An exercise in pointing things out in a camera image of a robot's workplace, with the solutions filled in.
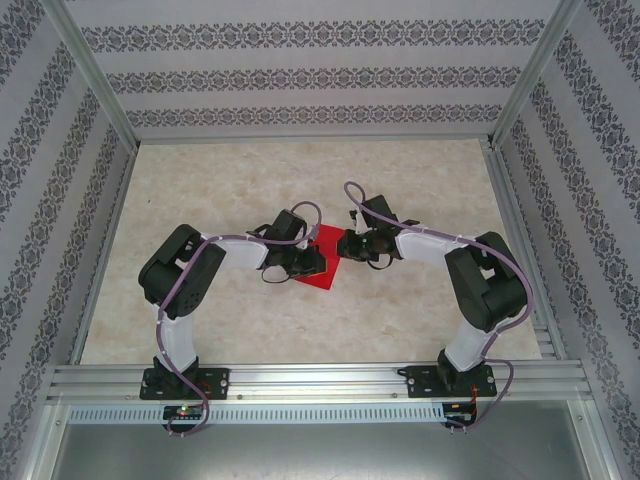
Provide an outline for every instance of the enclosure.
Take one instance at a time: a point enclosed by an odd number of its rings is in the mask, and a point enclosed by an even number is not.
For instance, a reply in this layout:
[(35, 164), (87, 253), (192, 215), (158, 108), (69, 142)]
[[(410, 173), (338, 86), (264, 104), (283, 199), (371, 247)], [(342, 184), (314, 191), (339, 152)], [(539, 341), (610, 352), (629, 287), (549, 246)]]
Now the enclosure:
[[(0, 10), (1, 478), (640, 478), (640, 0)], [(194, 335), (226, 399), (168, 438), (141, 266), (181, 223), (244, 233), (301, 200), (350, 228), (347, 180), (506, 238), (534, 312), (491, 350), (504, 401), (449, 432), (470, 399), (397, 373), (461, 322), (444, 270), (224, 272)]]

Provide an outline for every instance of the red object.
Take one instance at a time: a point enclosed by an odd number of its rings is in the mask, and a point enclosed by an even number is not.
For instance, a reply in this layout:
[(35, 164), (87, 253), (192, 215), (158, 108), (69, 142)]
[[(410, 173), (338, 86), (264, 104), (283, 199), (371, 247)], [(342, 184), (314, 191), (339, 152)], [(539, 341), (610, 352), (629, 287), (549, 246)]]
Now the red object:
[(340, 257), (336, 253), (336, 247), (338, 240), (340, 240), (343, 235), (344, 230), (342, 228), (321, 224), (318, 238), (315, 242), (312, 242), (311, 245), (318, 245), (320, 247), (320, 253), (327, 259), (327, 271), (311, 277), (296, 278), (295, 280), (311, 285), (312, 287), (329, 290), (333, 283), (333, 277), (336, 276), (338, 264), (340, 263)]

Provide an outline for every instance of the patterned wallpaper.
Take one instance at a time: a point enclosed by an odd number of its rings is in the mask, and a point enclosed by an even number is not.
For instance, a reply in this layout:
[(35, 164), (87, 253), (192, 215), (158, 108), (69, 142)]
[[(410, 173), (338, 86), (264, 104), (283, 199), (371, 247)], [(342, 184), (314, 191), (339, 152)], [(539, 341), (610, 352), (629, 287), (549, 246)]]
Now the patterned wallpaper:
[(640, 478), (640, 3), (585, 1), (503, 156), (570, 355)]
[(0, 479), (69, 361), (130, 161), (42, 7), (0, 1)]
[(142, 139), (490, 133), (556, 4), (67, 3)]

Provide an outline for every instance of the beige tiled floor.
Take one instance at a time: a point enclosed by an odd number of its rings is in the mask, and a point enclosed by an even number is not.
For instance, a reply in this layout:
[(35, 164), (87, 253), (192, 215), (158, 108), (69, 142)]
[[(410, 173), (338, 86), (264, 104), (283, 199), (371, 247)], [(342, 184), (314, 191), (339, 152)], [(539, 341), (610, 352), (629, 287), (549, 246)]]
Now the beige tiled floor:
[[(310, 199), (325, 223), (350, 227), (346, 180), (382, 193), (401, 218), (444, 231), (503, 234), (477, 141), (144, 146), (107, 266), (82, 362), (149, 363), (154, 318), (137, 284), (180, 223), (242, 233)], [(303, 211), (314, 221), (313, 212)], [(408, 261), (384, 272), (342, 261), (331, 291), (268, 285), (254, 271), (220, 273), (197, 310), (205, 363), (435, 360), (460, 322), (444, 270)], [(539, 358), (527, 322), (493, 355)]]

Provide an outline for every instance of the mounting plate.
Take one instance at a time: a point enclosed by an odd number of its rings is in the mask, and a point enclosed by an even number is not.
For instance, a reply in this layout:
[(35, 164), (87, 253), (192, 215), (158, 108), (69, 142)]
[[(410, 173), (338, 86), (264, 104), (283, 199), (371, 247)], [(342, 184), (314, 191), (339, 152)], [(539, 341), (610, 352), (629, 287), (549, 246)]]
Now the mounting plate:
[(447, 390), (446, 385), (438, 378), (437, 365), (412, 365), (399, 368), (398, 375), (407, 379), (409, 398), (434, 397), (470, 397), (475, 385), (478, 397), (495, 397), (498, 393), (489, 365), (481, 365), (463, 375), (454, 390)]
[[(202, 389), (209, 400), (226, 400), (229, 391), (228, 368), (198, 368), (196, 386)], [(200, 400), (193, 390), (186, 396), (176, 396), (175, 392), (163, 391), (155, 368), (147, 368), (142, 375), (141, 400)]]

